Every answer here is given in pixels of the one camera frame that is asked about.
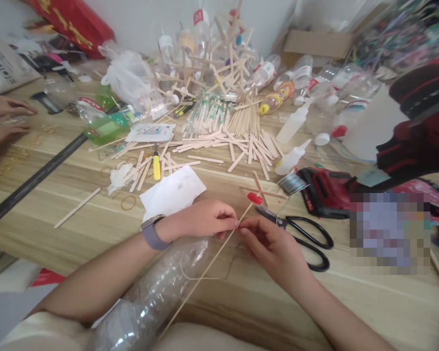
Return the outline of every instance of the green bottle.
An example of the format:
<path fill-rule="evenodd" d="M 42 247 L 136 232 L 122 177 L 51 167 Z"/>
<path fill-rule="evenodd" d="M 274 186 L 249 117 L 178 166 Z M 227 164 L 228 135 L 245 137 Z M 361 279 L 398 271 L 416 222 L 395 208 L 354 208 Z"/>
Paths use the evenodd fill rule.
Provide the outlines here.
<path fill-rule="evenodd" d="M 83 133 L 96 145 L 110 143 L 122 133 L 129 131 L 130 125 L 121 112 L 99 118 L 83 128 Z"/>

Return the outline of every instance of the scissors blade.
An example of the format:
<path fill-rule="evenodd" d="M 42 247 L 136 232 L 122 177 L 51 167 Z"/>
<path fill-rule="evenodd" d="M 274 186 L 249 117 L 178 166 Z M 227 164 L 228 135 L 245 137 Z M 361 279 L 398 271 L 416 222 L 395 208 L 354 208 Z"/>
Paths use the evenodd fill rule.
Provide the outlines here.
<path fill-rule="evenodd" d="M 263 206 L 260 206 L 260 205 L 255 205 L 255 209 L 258 211 L 258 213 L 260 213 L 262 216 L 264 216 L 269 221 L 278 224 L 282 228 L 286 228 L 286 225 L 288 223 L 286 223 L 286 221 L 284 221 L 281 218 L 279 218 L 276 214 L 271 212 L 266 207 L 263 207 Z"/>

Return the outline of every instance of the plastic bag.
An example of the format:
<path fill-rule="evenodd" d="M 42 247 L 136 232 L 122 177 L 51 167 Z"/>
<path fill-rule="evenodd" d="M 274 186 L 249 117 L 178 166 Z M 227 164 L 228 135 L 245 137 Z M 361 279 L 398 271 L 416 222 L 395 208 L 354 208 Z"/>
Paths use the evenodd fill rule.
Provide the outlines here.
<path fill-rule="evenodd" d="M 194 283 L 184 274 L 195 277 L 205 268 L 208 241 L 184 237 L 171 245 L 101 321 L 86 350 L 150 350 L 164 321 Z"/>
<path fill-rule="evenodd" d="M 112 40 L 99 47 L 109 57 L 111 65 L 102 78 L 102 85 L 111 85 L 112 91 L 123 101 L 137 108 L 143 97 L 153 90 L 153 73 L 140 54 L 121 50 Z"/>

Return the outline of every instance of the yellow screwdriver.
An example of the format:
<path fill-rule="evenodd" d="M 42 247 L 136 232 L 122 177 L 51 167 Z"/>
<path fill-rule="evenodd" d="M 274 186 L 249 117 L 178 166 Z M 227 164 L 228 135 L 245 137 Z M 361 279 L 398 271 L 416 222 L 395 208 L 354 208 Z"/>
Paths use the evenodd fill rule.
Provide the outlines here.
<path fill-rule="evenodd" d="M 158 144 L 155 143 L 155 151 L 153 152 L 153 179 L 161 179 L 160 155 L 158 154 Z"/>

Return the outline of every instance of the watch strap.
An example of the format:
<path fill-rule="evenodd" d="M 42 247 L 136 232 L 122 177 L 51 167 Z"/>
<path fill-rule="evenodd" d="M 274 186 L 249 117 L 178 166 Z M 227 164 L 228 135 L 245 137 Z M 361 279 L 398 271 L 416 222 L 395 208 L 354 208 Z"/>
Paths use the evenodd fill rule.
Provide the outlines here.
<path fill-rule="evenodd" d="M 154 223 L 151 223 L 146 228 L 142 229 L 141 233 L 152 249 L 162 251 L 171 245 L 171 243 L 165 243 L 161 240 L 161 238 L 158 236 L 158 233 L 156 233 Z"/>

